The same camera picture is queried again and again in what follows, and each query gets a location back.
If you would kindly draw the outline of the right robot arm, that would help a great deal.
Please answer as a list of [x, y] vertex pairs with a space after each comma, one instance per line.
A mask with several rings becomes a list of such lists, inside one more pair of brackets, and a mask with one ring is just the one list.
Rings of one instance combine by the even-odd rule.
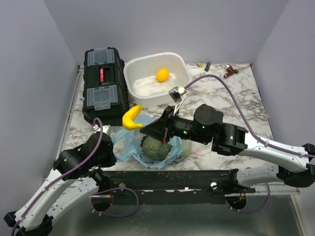
[[179, 137], [211, 144], [211, 151], [219, 155], [248, 156], [267, 162], [266, 166], [238, 170], [236, 176], [228, 178], [226, 186], [233, 193], [259, 183], [283, 182], [298, 188], [314, 184], [315, 166], [310, 163], [313, 145], [284, 145], [222, 120], [223, 113], [206, 104], [195, 110], [192, 120], [179, 117], [175, 107], [168, 106], [160, 118], [145, 125], [140, 133], [164, 144]]

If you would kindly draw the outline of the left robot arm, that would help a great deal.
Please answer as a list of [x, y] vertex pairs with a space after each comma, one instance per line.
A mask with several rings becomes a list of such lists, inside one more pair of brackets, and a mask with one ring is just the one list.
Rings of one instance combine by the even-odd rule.
[[104, 132], [97, 131], [85, 143], [63, 150], [32, 198], [20, 210], [4, 216], [12, 235], [48, 235], [53, 221], [67, 207], [88, 195], [108, 191], [109, 178], [101, 168], [115, 164], [112, 139]]

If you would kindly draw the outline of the yellow fake banana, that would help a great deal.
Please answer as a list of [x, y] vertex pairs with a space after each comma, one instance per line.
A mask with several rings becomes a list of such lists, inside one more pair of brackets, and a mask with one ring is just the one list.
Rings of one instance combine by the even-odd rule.
[[136, 123], [134, 120], [142, 111], [141, 105], [136, 105], [130, 108], [122, 118], [122, 124], [124, 129], [126, 130], [134, 130], [134, 129], [141, 129], [143, 128], [143, 124]]

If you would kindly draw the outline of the blue printed plastic bag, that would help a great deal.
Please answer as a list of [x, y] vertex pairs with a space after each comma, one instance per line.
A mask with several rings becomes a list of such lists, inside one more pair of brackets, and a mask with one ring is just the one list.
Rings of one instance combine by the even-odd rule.
[[191, 154], [192, 141], [173, 137], [166, 143], [172, 146], [167, 157], [162, 161], [153, 161], [144, 155], [140, 146], [141, 140], [145, 136], [138, 129], [126, 130], [123, 128], [118, 131], [112, 138], [114, 148], [121, 149], [119, 152], [114, 151], [116, 159], [124, 162], [134, 159], [149, 170], [161, 170], [168, 165], [180, 163]]

